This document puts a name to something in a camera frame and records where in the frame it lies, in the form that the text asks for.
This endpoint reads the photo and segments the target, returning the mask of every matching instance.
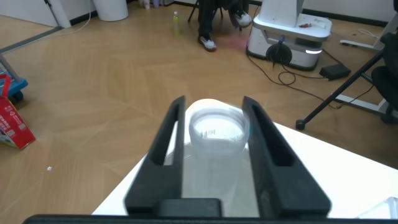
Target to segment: red cardboard box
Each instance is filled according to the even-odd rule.
[[[11,78],[8,75],[0,75],[0,79],[6,80],[0,96],[0,142],[23,149],[34,142],[35,137],[8,100]]]

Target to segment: white robot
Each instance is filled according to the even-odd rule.
[[[304,0],[263,0],[261,11],[253,20],[248,54],[313,70],[330,35],[331,21],[302,14],[303,3]]]

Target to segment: herringbone wood floor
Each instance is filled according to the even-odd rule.
[[[189,106],[202,98],[240,105],[247,95],[274,121],[291,128],[320,103],[272,84],[245,56],[249,29],[240,34],[219,13],[214,20],[218,51],[209,53],[196,41],[196,19],[186,23],[190,7],[146,11],[133,2],[129,11],[123,21],[96,17],[76,34],[43,39],[5,55],[29,81],[25,101],[17,107],[37,140],[23,151],[1,146],[0,223],[21,223],[35,213],[91,213],[147,152],[178,96],[185,95]],[[173,11],[180,13],[180,38],[173,36]],[[372,43],[357,28],[382,30],[333,21],[326,43],[352,70],[374,55],[338,44],[343,37]],[[278,65],[254,61],[277,80]],[[318,68],[305,74],[317,77],[320,67],[334,63],[322,54]],[[343,81],[298,78],[294,86],[325,98]],[[369,83],[358,80],[345,93],[357,96],[368,88]],[[363,99],[378,103],[381,96],[372,90]],[[327,108],[304,133],[398,167],[398,127],[385,125],[375,114],[349,106]]]

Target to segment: white wall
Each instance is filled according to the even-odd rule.
[[[92,0],[60,0],[60,2],[69,20],[89,13],[88,3],[91,12],[96,10]]]
[[[43,0],[0,0],[0,15],[57,26],[50,8]]]
[[[177,0],[194,4],[196,0]],[[305,0],[303,8],[379,21],[394,16],[393,0]]]

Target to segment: white sneaker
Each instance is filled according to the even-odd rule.
[[[209,34],[199,35],[198,42],[199,42],[199,44],[202,44],[202,46],[205,48],[205,50],[207,50],[209,52],[213,52],[213,51],[217,50],[217,46],[214,43],[214,41],[210,38]]]
[[[250,24],[253,22],[253,20],[251,19],[251,16],[249,14],[247,14],[246,12],[244,12],[243,10],[239,10],[238,12],[233,14],[233,16],[238,21],[239,26],[242,28],[246,28],[246,27],[250,26]]]

